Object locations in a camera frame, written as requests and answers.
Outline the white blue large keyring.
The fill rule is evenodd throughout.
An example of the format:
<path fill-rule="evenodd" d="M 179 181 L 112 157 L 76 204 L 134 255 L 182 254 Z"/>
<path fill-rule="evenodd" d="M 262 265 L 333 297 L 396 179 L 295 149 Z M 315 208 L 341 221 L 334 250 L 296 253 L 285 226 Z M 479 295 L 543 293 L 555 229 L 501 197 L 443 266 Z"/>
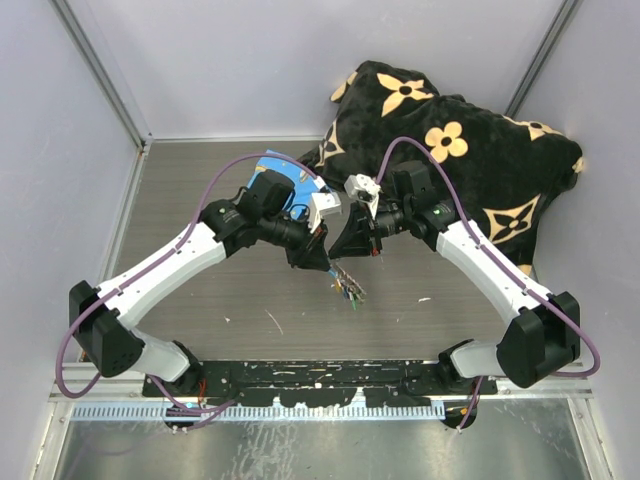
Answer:
<path fill-rule="evenodd" d="M 333 279 L 334 287 L 346 299 L 355 303 L 362 303 L 366 292 L 361 285 L 339 265 L 333 265 L 328 273 Z"/>

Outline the bunch of coloured keys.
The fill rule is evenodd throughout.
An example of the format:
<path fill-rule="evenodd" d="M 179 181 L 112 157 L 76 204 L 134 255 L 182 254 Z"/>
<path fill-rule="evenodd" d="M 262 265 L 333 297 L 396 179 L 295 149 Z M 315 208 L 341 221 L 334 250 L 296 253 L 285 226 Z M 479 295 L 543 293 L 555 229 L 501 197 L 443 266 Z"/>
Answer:
<path fill-rule="evenodd" d="M 354 310 L 357 310 L 364 303 L 366 292 L 359 284 L 349 279 L 335 277 L 333 286 Z"/>

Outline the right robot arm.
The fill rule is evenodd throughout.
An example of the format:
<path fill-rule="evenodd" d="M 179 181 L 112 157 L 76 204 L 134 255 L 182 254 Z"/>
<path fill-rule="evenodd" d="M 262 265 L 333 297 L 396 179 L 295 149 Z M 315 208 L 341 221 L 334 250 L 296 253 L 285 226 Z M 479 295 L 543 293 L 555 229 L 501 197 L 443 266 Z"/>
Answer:
<path fill-rule="evenodd" d="M 383 239 L 408 232 L 485 295 L 506 326 L 504 335 L 498 342 L 465 340 L 441 352 L 438 379 L 444 390 L 462 393 L 479 376 L 506 377 L 528 388 L 578 359 L 580 307 L 571 294 L 554 294 L 514 266 L 475 222 L 462 218 L 453 199 L 439 198 L 423 163 L 402 163 L 392 178 L 393 194 L 384 198 L 374 179 L 348 177 L 349 218 L 329 255 L 376 256 Z"/>

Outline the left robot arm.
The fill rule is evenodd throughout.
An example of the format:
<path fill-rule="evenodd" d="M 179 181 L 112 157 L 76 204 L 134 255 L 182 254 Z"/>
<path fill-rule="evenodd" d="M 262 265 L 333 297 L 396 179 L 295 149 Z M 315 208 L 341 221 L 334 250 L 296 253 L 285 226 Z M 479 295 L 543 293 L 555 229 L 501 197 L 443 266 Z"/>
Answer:
<path fill-rule="evenodd" d="M 257 174 L 236 197 L 209 203 L 172 242 L 97 287 L 81 281 L 69 292 L 70 328 L 104 378 L 132 370 L 155 377 L 178 396 L 193 395 L 204 377 L 198 359 L 181 343 L 138 329 L 143 317 L 201 271 L 259 241 L 282 247 L 293 268 L 327 272 L 325 216 L 339 197 L 321 181 L 292 217 L 286 207 L 294 182 L 273 170 Z"/>

